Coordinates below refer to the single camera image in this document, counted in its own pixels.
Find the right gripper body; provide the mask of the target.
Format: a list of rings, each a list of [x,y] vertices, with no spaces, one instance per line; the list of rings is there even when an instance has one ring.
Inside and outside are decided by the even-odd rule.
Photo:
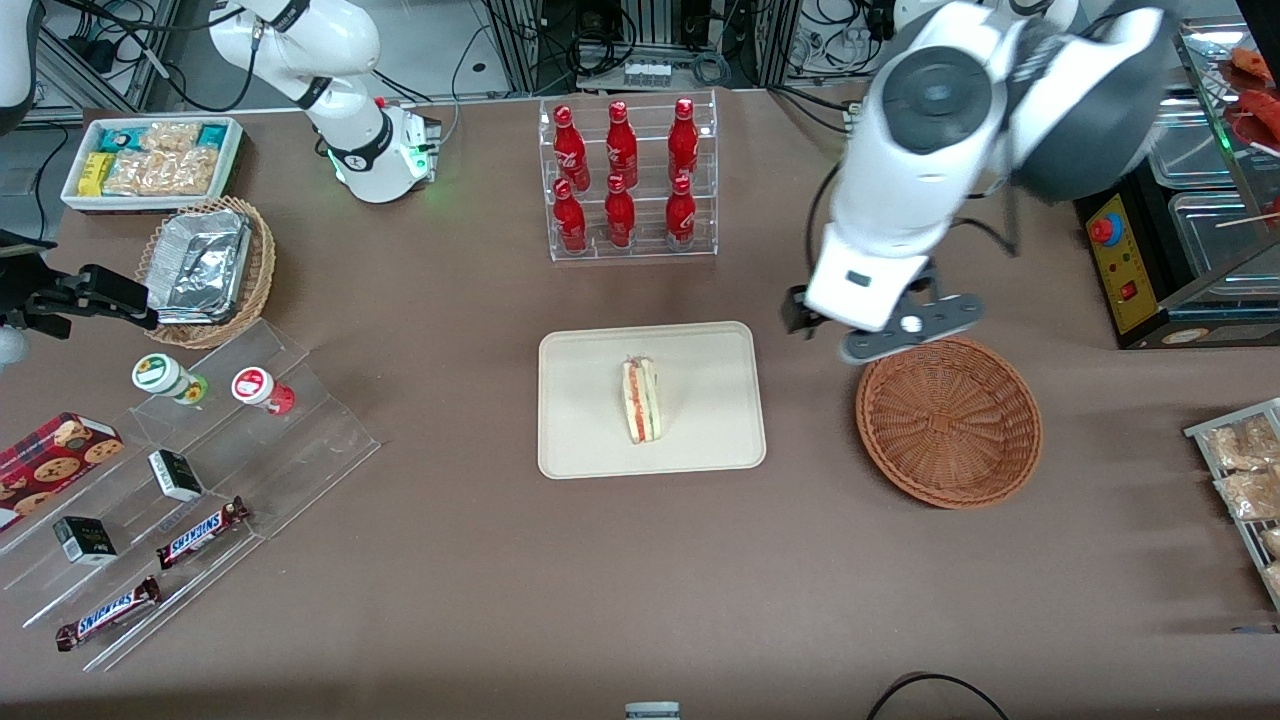
[[[55,246],[12,232],[1,233],[1,372],[29,354],[29,342],[18,329],[19,322],[9,316],[19,316],[28,299],[52,282],[54,272],[45,254]]]

